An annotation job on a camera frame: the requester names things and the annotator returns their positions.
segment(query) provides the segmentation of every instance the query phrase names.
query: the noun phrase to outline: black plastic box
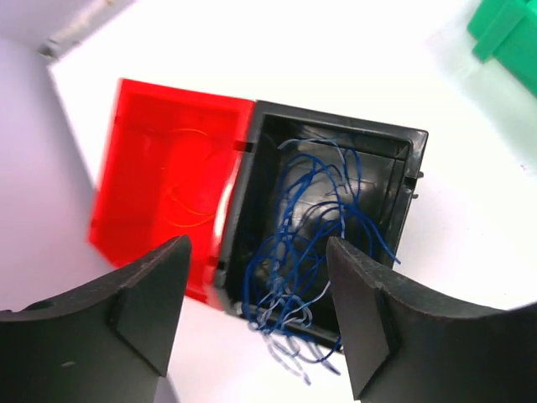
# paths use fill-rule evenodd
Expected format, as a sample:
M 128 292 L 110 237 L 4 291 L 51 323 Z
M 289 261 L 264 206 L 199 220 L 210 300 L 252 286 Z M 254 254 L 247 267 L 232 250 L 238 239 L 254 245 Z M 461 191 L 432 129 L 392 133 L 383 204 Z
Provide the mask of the black plastic box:
M 225 310 L 242 317 L 244 271 L 270 235 L 274 184 L 285 162 L 298 147 L 307 147 L 308 153 L 337 163 L 336 148 L 330 144 L 294 143 L 280 150 L 281 143 L 288 139 L 330 139 L 342 149 L 355 149 L 362 161 L 360 209 L 377 224 L 386 244 L 395 252 L 416 182 L 422 176 L 420 165 L 427 137 L 426 131 L 414 128 L 257 102 L 214 281 Z M 322 184 L 318 197 L 325 194 L 321 188 Z M 347 228 L 347 239 L 358 239 L 357 223 L 350 222 Z M 363 249 L 366 245 L 360 243 L 358 247 Z M 380 247 L 374 250 L 373 258 L 390 268 L 393 265 Z M 327 281 L 325 267 L 312 292 L 318 294 Z M 310 308 L 315 318 L 313 328 L 294 330 L 307 332 L 319 344 L 333 347 L 339 330 L 331 294 L 327 293 Z

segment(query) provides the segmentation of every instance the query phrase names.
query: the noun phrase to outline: red plastic box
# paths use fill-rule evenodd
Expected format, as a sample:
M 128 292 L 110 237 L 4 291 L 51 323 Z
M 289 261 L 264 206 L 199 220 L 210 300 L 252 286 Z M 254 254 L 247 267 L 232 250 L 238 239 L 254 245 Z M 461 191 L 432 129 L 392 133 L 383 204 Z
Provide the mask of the red plastic box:
M 254 102 L 122 80 L 90 242 L 116 267 L 188 234 L 186 295 L 212 282 Z

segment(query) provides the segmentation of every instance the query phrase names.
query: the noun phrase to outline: wire bundle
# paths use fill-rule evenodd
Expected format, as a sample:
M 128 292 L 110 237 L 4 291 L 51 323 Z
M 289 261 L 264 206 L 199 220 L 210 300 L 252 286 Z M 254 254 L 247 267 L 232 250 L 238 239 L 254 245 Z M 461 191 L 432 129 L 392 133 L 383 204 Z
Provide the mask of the wire bundle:
M 263 335 L 269 352 L 288 371 L 301 377 L 310 385 L 310 378 L 304 371 L 300 361 L 309 364 L 322 364 L 335 374 L 340 372 L 328 362 L 328 358 L 341 346 L 341 336 L 337 339 L 332 350 L 324 355 L 316 345 L 313 338 L 303 333 L 293 331 L 290 326 L 311 328 L 313 314 L 310 306 L 318 302 L 329 290 L 330 281 L 322 291 L 311 298 L 307 298 L 308 291 L 317 279 L 319 270 L 326 267 L 324 251 L 319 253 L 316 245 L 326 242 L 326 238 L 337 235 L 346 236 L 346 223 L 357 220 L 361 229 L 368 237 L 369 254 L 373 255 L 373 234 L 386 253 L 396 262 L 394 254 L 383 241 L 381 234 L 373 221 L 360 211 L 358 199 L 360 197 L 360 184 L 362 182 L 362 166 L 358 153 L 354 149 L 340 149 L 332 140 L 291 139 L 283 142 L 279 149 L 292 142 L 328 143 L 336 147 L 341 159 L 342 170 L 336 165 L 326 165 L 321 159 L 312 155 L 300 153 L 292 157 L 282 169 L 276 184 L 277 201 L 275 204 L 274 234 L 268 237 L 259 247 L 257 253 L 248 264 L 243 282 L 242 311 L 248 320 L 249 327 Z M 352 189 L 351 178 L 347 163 L 347 155 L 356 161 L 357 189 Z M 297 164 L 308 164 L 310 171 L 303 174 L 290 185 L 285 185 L 289 173 Z M 301 214 L 300 220 L 293 219 L 300 198 L 320 176 L 327 179 L 333 188 L 326 194 L 330 200 L 321 201 Z M 318 216 L 310 220 L 313 214 Z M 313 221 L 311 238 L 305 238 L 302 233 L 305 225 Z M 259 288 L 259 278 L 264 278 L 263 290 Z M 285 336 L 287 345 L 279 342 L 272 336 L 274 334 Z M 297 339 L 305 343 L 310 350 L 311 357 L 306 357 L 300 350 Z M 285 359 L 293 363 L 294 368 Z

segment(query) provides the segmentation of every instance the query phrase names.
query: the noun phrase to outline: green plastic object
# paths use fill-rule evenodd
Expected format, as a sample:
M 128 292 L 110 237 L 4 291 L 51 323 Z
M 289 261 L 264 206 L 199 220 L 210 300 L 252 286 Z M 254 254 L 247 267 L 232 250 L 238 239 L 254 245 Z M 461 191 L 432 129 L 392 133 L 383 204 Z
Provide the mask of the green plastic object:
M 483 0 L 468 30 L 480 60 L 495 57 L 537 96 L 537 0 Z

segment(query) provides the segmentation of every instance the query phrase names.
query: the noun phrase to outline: tangled blue wires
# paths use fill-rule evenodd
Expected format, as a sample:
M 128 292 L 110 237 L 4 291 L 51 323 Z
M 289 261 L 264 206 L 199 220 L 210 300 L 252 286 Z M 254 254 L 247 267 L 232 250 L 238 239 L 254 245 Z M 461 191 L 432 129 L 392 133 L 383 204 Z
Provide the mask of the tangled blue wires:
M 341 336 L 332 350 L 323 354 L 312 337 L 296 330 L 312 328 L 311 306 L 330 289 L 330 281 L 327 281 L 322 290 L 312 290 L 314 284 L 317 284 L 317 289 L 320 288 L 318 274 L 326 269 L 326 239 L 331 235 L 345 238 L 347 224 L 353 220 L 358 222 L 360 233 L 367 236 L 370 255 L 373 255 L 376 239 L 391 259 L 399 261 L 384 242 L 374 222 L 358 206 L 362 183 L 358 152 L 341 149 L 328 139 L 291 139 L 283 142 L 279 149 L 295 142 L 334 146 L 341 160 L 341 168 L 306 153 L 293 156 L 284 165 L 276 183 L 274 232 L 264 240 L 246 268 L 242 311 L 250 328 L 263 335 L 273 357 L 310 385 L 310 378 L 300 362 L 321 364 L 331 372 L 340 374 L 328 362 L 328 358 L 341 346 Z M 354 159 L 356 165 L 356 178 L 353 178 L 357 181 L 356 189 L 353 189 L 349 174 L 349 159 Z M 297 166 L 307 166 L 309 170 L 306 169 L 303 175 L 295 179 Z M 304 202 L 307 191 L 320 182 L 328 184 L 331 191 L 321 197 L 321 201 L 303 210 L 308 205 Z M 260 279 L 264 280 L 263 286 L 260 286 Z M 273 338 L 273 335 L 284 336 L 286 344 Z M 301 352 L 298 340 L 309 349 L 311 357 Z

